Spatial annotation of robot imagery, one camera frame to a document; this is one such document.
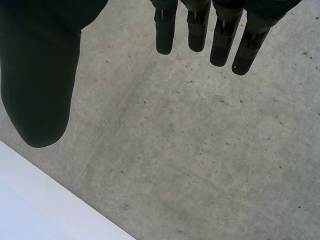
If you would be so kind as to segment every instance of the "gray concrete surface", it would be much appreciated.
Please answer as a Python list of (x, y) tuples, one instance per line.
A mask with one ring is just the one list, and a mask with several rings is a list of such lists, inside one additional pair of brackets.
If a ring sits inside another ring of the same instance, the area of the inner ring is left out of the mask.
[(28, 147), (0, 105), (0, 140), (137, 240), (320, 238), (320, 2), (270, 32), (251, 71), (188, 49), (180, 4), (169, 56), (149, 1), (111, 0), (82, 34), (71, 116)]

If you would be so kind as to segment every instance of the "white surface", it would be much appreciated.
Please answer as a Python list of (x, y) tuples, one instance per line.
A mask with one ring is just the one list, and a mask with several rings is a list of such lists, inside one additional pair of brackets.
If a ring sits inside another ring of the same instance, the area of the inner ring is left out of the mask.
[(0, 240), (134, 240), (0, 141)]

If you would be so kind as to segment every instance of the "glove finger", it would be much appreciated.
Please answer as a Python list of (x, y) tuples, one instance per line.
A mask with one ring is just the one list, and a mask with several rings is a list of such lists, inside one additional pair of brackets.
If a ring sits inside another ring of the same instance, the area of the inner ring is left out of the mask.
[(243, 14), (244, 1), (216, 0), (213, 6), (217, 20), (213, 35), (210, 62), (214, 66), (222, 67), (226, 64), (232, 47), (237, 28)]
[(181, 0), (188, 9), (189, 48), (201, 52), (205, 47), (211, 0)]
[(168, 55), (175, 36), (178, 0), (153, 0), (152, 4), (155, 7), (156, 50), (160, 54)]
[(253, 64), (270, 29), (283, 18), (287, 11), (301, 0), (246, 0), (247, 23), (235, 55), (232, 71), (245, 75)]

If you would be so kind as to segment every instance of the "concrete floor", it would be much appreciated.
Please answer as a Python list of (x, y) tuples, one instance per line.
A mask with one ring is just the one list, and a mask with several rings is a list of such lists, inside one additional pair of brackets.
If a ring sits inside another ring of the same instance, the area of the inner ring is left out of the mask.
[(63, 138), (28, 147), (0, 105), (0, 140), (137, 240), (317, 240), (320, 2), (270, 32), (251, 71), (188, 49), (180, 4), (172, 53), (154, 9), (111, 0), (82, 34)]

